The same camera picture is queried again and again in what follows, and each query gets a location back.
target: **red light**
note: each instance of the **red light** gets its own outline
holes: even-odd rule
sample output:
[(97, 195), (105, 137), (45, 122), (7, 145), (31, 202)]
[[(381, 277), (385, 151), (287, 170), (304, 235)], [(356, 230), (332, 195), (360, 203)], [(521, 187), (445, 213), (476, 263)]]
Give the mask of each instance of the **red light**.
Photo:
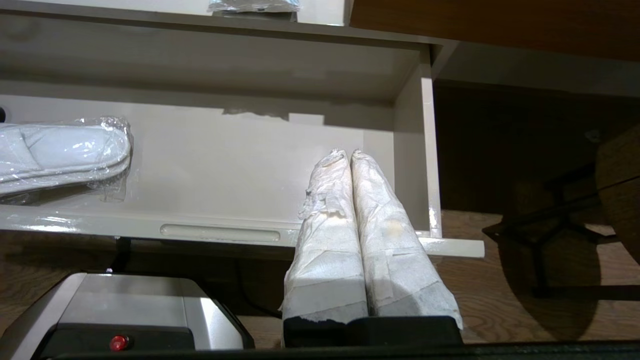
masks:
[(129, 338), (127, 336), (116, 335), (109, 342), (109, 348), (111, 351), (122, 351), (127, 348), (129, 344)]

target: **white cabinet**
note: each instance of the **white cabinet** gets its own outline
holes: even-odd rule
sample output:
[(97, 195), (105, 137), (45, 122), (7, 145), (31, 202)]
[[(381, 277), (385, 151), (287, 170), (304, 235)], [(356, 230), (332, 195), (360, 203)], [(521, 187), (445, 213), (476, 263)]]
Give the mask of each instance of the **white cabinet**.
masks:
[(0, 228), (294, 246), (314, 164), (363, 149), (432, 254), (442, 240), (429, 48), (0, 15), (7, 122), (124, 116), (122, 202), (61, 190)]

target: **silver device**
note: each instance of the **silver device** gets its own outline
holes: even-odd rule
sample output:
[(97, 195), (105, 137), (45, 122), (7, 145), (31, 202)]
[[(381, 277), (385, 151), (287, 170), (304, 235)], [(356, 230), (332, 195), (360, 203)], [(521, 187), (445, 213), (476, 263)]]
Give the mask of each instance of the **silver device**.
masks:
[(253, 340), (237, 318), (192, 280), (76, 273), (7, 328), (0, 360), (249, 347)]

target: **slipper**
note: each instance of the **slipper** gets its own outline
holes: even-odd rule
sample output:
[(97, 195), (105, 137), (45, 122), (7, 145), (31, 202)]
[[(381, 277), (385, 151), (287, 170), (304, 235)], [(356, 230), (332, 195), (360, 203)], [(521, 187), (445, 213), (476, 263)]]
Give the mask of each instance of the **slipper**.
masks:
[(108, 179), (130, 151), (115, 128), (0, 124), (0, 195)]

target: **packaged item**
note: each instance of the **packaged item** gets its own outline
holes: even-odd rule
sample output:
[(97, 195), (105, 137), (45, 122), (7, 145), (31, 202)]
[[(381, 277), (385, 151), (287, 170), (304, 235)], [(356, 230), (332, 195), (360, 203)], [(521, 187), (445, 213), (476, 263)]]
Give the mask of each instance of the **packaged item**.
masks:
[(314, 168), (300, 218), (282, 319), (348, 323), (368, 316), (351, 169), (343, 150), (332, 151)]
[(119, 199), (131, 149), (129, 124), (118, 117), (0, 124), (0, 196), (84, 183)]
[(353, 198), (372, 315), (462, 317), (376, 161), (355, 151)]
[(210, 0), (211, 12), (297, 12), (298, 0)]

